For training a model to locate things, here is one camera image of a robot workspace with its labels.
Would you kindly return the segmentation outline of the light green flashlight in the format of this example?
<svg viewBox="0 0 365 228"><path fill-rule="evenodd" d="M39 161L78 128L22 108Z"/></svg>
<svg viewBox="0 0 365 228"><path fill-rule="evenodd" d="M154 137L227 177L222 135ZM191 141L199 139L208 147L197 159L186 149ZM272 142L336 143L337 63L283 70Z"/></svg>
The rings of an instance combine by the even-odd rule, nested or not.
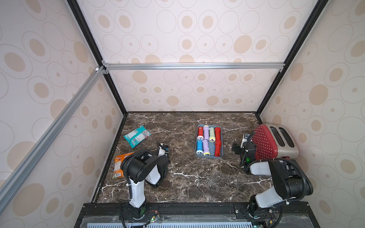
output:
<svg viewBox="0 0 365 228"><path fill-rule="evenodd" d="M216 141L215 128L214 127L209 128L209 141L212 142L212 143Z"/></svg>

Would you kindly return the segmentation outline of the blue flashlight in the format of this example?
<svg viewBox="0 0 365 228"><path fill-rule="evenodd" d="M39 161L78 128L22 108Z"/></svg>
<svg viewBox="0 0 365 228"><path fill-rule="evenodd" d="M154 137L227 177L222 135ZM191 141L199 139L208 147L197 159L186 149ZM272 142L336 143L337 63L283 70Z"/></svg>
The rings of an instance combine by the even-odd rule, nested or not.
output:
<svg viewBox="0 0 365 228"><path fill-rule="evenodd" d="M196 142L196 154L203 155L203 143L201 139Z"/></svg>

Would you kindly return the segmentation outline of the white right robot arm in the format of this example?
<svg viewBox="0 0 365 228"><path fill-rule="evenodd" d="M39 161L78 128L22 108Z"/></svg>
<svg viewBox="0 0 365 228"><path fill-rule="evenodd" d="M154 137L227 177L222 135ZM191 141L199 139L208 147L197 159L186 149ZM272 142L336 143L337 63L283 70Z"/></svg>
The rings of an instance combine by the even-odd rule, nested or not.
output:
<svg viewBox="0 0 365 228"><path fill-rule="evenodd" d="M294 159L256 159L257 145L254 134L245 134L241 144L233 143L232 151L240 156L240 167L246 174L270 176L273 186L253 195L247 212L257 216L263 209L289 205L313 193L313 185Z"/></svg>

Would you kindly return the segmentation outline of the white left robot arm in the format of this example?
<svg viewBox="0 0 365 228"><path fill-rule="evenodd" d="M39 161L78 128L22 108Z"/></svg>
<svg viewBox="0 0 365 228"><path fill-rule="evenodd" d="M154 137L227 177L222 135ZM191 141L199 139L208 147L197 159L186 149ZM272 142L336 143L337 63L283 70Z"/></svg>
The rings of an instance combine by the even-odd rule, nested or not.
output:
<svg viewBox="0 0 365 228"><path fill-rule="evenodd" d="M145 210L144 184L148 183L157 188L168 174L170 148L167 144L159 142L157 146L156 154L149 150L141 150L123 155L119 165L127 181L129 208L136 214Z"/></svg>

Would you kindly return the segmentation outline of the red flashlight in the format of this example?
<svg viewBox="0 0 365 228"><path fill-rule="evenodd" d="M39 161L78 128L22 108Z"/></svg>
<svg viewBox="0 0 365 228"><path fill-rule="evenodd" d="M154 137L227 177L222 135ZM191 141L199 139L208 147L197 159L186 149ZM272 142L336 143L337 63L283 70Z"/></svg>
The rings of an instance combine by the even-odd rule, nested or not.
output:
<svg viewBox="0 0 365 228"><path fill-rule="evenodd" d="M215 130L215 140L221 141L221 128L216 127L214 130Z"/></svg>
<svg viewBox="0 0 365 228"><path fill-rule="evenodd" d="M204 140L203 127L198 127L197 140Z"/></svg>
<svg viewBox="0 0 365 228"><path fill-rule="evenodd" d="M221 141L215 141L215 157L221 157Z"/></svg>

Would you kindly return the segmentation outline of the purple flashlight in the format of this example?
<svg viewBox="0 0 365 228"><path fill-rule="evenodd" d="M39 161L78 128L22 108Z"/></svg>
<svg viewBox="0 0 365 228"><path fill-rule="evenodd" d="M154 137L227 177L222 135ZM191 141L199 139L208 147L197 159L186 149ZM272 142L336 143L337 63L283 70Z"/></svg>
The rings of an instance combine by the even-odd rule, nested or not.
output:
<svg viewBox="0 0 365 228"><path fill-rule="evenodd" d="M208 140L204 139L202 142L203 145L203 155L204 156L210 156L210 149L209 149L209 143Z"/></svg>
<svg viewBox="0 0 365 228"><path fill-rule="evenodd" d="M209 140L209 126L208 125L204 125L203 126L203 136L204 136L204 140Z"/></svg>

